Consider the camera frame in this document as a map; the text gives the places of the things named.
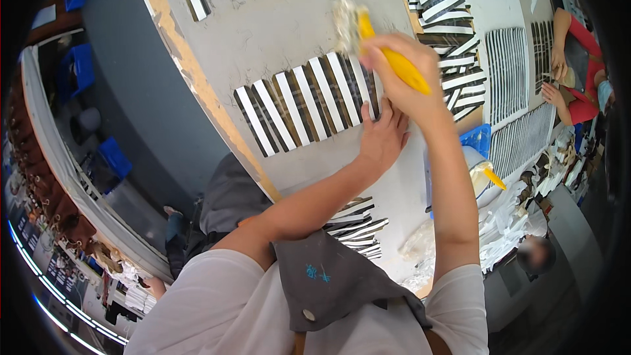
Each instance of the gray apron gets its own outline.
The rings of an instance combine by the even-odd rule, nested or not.
[[[367,303],[387,310],[394,297],[405,298],[423,329],[432,327],[418,297],[323,230],[304,240],[274,242],[272,249],[294,332],[323,329]]]

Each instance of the face mask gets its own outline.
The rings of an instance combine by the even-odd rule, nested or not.
[[[598,85],[598,105],[600,106],[600,111],[603,113],[604,107],[607,105],[607,100],[609,100],[609,96],[612,92],[613,88],[609,81],[603,81]]]

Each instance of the wrist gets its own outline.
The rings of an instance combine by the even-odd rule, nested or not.
[[[359,155],[347,166],[357,179],[362,182],[363,186],[368,188],[373,185],[385,172],[380,165],[380,162],[371,159],[370,157],[362,154]]]

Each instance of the fluorescent light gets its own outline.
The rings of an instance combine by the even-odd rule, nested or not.
[[[111,334],[107,333],[105,330],[103,330],[103,329],[101,329],[101,328],[97,328],[97,330],[98,330],[99,332],[101,332],[103,335],[105,335],[105,336],[109,337],[110,339],[112,339],[112,340],[114,340],[114,341],[116,341],[116,342],[118,342],[118,343],[121,343],[122,345],[127,345],[127,343],[120,341],[120,340],[118,339],[118,337],[116,337],[115,335],[111,335]]]
[[[99,351],[98,349],[92,347],[90,344],[84,342],[83,340],[81,340],[77,335],[75,335],[74,333],[70,333],[70,337],[72,337],[73,339],[77,340],[79,343],[81,343],[85,348],[89,349],[90,351],[94,352],[97,355],[106,355],[103,352]]]
[[[29,263],[30,265],[33,266],[33,268],[35,268],[35,270],[37,271],[36,274],[37,275],[42,275],[42,271],[37,267],[37,265],[35,264],[35,262],[33,261],[33,259],[31,259],[31,256],[28,255],[27,250],[24,248],[24,257],[27,260],[27,263]]]
[[[93,328],[96,327],[96,325],[94,325],[94,323],[92,323],[90,321],[90,317],[88,317],[87,315],[83,314],[81,312],[81,310],[76,310],[76,307],[74,307],[74,304],[72,304],[73,307],[68,306],[68,304],[72,304],[72,303],[67,302],[66,307],[67,307],[68,310],[70,310],[73,314],[75,314],[77,317],[79,317],[79,319],[83,320],[83,322],[87,323],[89,326],[91,326]]]
[[[35,263],[28,256],[27,252],[23,248],[22,249],[18,248],[18,251],[20,251],[20,254],[22,255],[22,258],[24,259],[24,262],[26,262],[27,265],[31,268],[31,270],[33,270],[35,275],[40,275],[42,272],[40,271],[40,269],[37,268],[37,266],[35,266]]]
[[[43,277],[43,279],[48,282],[48,284],[50,285],[50,287],[52,288],[53,291],[55,291],[57,293],[57,295],[61,296],[62,299],[66,299],[66,296],[62,295],[61,292],[59,292],[59,289],[55,288],[55,286],[48,281],[48,278],[46,278],[46,276]]]
[[[13,230],[13,225],[11,225],[11,221],[9,221],[9,220],[7,219],[7,222],[9,223],[9,229],[11,230],[11,237],[13,238],[13,242],[14,242],[14,243],[19,243],[19,242],[20,242],[20,240],[18,240],[18,235],[17,235],[17,234],[15,234],[15,231]]]
[[[33,298],[35,298],[35,301],[37,302],[37,304],[39,304],[39,306],[42,308],[43,312],[45,312],[46,315],[48,315],[48,317],[50,319],[52,319],[52,321],[55,323],[55,325],[57,325],[64,332],[68,333],[68,328],[65,327],[64,324],[61,323],[57,318],[55,318],[53,316],[53,314],[51,314],[50,311],[46,310],[46,307],[43,306],[43,304],[39,301],[39,299],[35,295],[33,295]]]
[[[11,229],[11,236],[13,237],[13,241],[18,243],[18,245],[20,246],[20,248],[24,248],[22,246],[22,242],[20,241],[20,239],[18,238],[18,235],[15,233],[15,231],[13,230],[13,225],[11,225],[11,222],[9,222],[9,229]]]
[[[42,275],[40,275],[38,278],[40,279],[40,281],[42,281],[43,285],[44,285],[46,288],[48,288],[48,290],[49,290],[49,291],[50,291],[53,295],[55,295],[55,297],[56,297],[56,298],[57,298],[57,299],[58,299],[61,303],[64,303],[64,299],[63,299],[63,298],[61,298],[61,297],[59,297],[59,295],[57,294],[57,292],[55,292],[55,291],[53,290],[53,288],[51,288],[51,287],[50,287],[51,283],[50,283],[48,280],[46,280],[46,277],[43,277]]]
[[[109,333],[110,335],[116,336],[116,333],[114,333],[113,331],[109,330],[108,328],[104,327],[103,325],[101,325],[99,322],[97,321],[93,321],[94,323],[97,324],[98,327],[100,327],[101,329],[105,330],[107,333]]]

